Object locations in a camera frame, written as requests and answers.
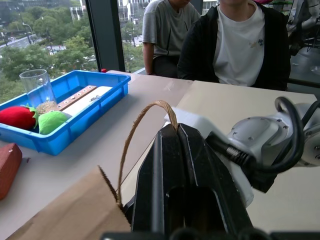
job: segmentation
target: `glass window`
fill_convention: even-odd
[[[0,104],[25,92],[19,74],[32,69],[97,71],[84,1],[0,1]]]
[[[202,15],[207,14],[211,7],[216,7],[220,0],[203,0]]]
[[[142,53],[144,10],[151,0],[117,0],[125,70],[129,73],[145,67]]]

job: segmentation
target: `clear plastic cup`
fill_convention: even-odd
[[[40,113],[57,105],[50,78],[46,70],[29,70],[19,75],[31,107],[42,108]]]

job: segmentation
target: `black hoodie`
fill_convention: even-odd
[[[264,13],[264,57],[259,75],[252,87],[287,89],[291,65],[286,17],[257,3]],[[195,22],[184,40],[179,63],[180,79],[218,83],[213,67],[218,33],[218,10],[212,7]]]

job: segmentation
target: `paper bag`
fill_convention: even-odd
[[[96,167],[38,212],[8,240],[99,240],[130,224]]]

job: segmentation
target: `white table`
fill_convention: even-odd
[[[0,201],[0,240],[6,239],[38,211],[101,165],[117,187],[120,158],[133,121],[155,100],[176,106],[192,81],[157,76],[131,75],[129,92],[58,156],[21,147],[23,160],[8,196]],[[164,124],[164,110],[151,109],[140,123],[128,151],[124,176]],[[7,144],[0,141],[0,147]]]
[[[227,134],[244,118],[275,113],[274,101],[280,96],[294,103],[316,100],[308,94],[195,81],[177,107],[207,117]],[[122,184],[124,203],[135,194],[137,173],[147,152]],[[252,224],[265,231],[319,231],[319,183],[320,167],[293,168],[279,174],[266,194],[254,190],[253,203],[247,208]]]

